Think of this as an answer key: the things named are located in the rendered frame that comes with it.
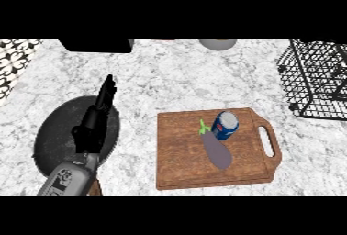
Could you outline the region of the blue can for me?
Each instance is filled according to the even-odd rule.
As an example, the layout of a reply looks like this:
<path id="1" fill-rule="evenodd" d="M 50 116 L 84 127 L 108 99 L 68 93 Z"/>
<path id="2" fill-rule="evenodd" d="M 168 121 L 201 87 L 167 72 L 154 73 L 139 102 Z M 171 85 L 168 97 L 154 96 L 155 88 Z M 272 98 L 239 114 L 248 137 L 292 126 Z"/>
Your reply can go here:
<path id="1" fill-rule="evenodd" d="M 239 119 L 230 111 L 223 111 L 211 126 L 211 132 L 217 140 L 226 140 L 239 129 Z"/>

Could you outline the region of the grey round bowl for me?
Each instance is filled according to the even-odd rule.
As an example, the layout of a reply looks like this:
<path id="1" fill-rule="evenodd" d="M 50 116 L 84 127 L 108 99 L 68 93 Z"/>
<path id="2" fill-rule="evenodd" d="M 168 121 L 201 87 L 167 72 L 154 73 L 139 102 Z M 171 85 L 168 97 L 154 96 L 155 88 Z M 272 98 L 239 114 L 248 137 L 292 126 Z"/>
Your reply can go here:
<path id="1" fill-rule="evenodd" d="M 223 51 L 229 50 L 238 41 L 235 39 L 201 39 L 199 42 L 210 50 Z"/>

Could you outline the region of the brown wooden block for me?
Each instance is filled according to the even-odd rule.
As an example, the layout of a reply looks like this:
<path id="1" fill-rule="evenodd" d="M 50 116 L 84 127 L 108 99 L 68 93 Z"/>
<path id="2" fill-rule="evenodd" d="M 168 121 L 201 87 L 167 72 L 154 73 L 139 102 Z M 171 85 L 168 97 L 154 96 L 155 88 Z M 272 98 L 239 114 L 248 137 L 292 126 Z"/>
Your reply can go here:
<path id="1" fill-rule="evenodd" d="M 94 180 L 93 183 L 92 183 L 92 188 L 90 188 L 90 191 L 89 191 L 89 195 L 90 196 L 102 195 L 102 188 L 100 188 L 99 180 Z"/>

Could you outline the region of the black box appliance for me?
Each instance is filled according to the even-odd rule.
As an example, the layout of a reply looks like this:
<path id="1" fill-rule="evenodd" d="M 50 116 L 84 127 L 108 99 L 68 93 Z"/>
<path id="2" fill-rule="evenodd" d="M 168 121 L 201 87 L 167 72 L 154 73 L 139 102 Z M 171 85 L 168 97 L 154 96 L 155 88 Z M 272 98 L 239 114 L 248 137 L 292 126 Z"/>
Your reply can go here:
<path id="1" fill-rule="evenodd" d="M 133 39 L 62 39 L 61 44 L 68 51 L 130 53 L 133 50 Z"/>

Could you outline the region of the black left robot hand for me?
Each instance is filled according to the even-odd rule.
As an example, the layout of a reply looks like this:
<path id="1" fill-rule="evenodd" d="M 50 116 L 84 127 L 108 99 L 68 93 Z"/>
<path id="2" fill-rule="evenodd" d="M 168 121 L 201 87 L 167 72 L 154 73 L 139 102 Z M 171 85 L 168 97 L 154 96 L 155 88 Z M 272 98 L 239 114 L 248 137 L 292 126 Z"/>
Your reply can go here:
<path id="1" fill-rule="evenodd" d="M 112 75 L 103 81 L 94 104 L 89 107 L 81 123 L 72 128 L 77 153 L 99 153 L 108 131 L 108 114 L 117 92 Z"/>

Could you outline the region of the brown wooden cutting board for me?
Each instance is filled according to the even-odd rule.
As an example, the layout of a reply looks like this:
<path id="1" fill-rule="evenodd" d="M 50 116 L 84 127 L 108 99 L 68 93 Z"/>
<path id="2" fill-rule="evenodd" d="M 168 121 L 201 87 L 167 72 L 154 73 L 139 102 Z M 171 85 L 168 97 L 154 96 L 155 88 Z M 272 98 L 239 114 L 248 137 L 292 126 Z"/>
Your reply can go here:
<path id="1" fill-rule="evenodd" d="M 223 141 L 233 161 L 219 169 L 207 157 L 199 128 L 210 126 L 217 109 L 167 112 L 156 115 L 156 188 L 159 190 L 207 186 L 269 183 L 282 161 L 282 152 L 269 121 L 245 108 L 230 110 L 239 129 Z"/>

